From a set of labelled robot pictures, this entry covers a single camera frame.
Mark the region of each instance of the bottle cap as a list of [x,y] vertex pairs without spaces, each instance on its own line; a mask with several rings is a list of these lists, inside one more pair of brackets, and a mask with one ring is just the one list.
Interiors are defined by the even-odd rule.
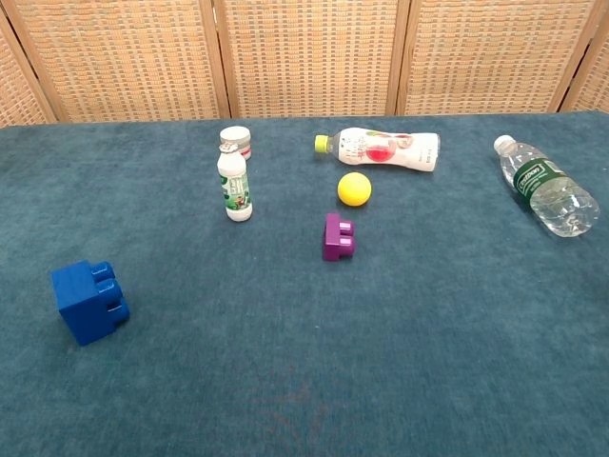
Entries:
[[327,143],[330,139],[327,135],[315,135],[315,152],[327,154]]
[[493,145],[493,147],[495,148],[496,152],[501,153],[501,149],[513,143],[516,143],[516,140],[510,135],[502,135],[495,140],[495,144]]
[[220,132],[220,141],[223,143],[247,143],[251,140],[251,135],[247,127],[233,126],[227,127]]

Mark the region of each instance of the blue lego block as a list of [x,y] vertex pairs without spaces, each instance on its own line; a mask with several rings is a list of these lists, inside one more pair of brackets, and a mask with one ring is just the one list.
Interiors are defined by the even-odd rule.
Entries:
[[110,263],[83,260],[50,277],[57,309],[81,346],[111,334],[128,319],[129,308]]

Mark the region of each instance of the small white bottle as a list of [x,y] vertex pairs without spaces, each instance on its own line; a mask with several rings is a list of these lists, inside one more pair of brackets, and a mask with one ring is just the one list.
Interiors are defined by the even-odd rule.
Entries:
[[246,159],[231,143],[220,146],[218,172],[224,191],[226,214],[235,222],[249,219],[253,209],[247,183]]
[[251,157],[251,134],[247,127],[227,127],[220,132],[221,143],[231,143],[239,147],[239,153],[247,160]]

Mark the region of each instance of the yellow bottle cap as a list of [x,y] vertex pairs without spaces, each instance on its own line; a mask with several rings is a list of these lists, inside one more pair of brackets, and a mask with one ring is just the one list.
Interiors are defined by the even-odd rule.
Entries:
[[330,139],[327,135],[315,135],[315,152],[327,154],[327,142]]

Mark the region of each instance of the plastic bottle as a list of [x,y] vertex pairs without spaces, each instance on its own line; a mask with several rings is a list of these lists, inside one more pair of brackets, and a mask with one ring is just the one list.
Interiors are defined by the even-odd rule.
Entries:
[[331,153],[348,165],[390,164],[433,171],[439,148],[440,136],[436,133],[385,133],[351,128],[333,137],[315,137],[316,152]]
[[505,180],[558,236],[578,236],[599,218],[599,204],[543,153],[509,135],[495,140]]
[[246,160],[251,157],[251,134],[247,127],[227,127],[220,132],[220,142],[237,145],[239,152]]
[[253,209],[247,183],[246,159],[235,144],[220,146],[218,172],[224,191],[226,214],[235,222],[249,219]]

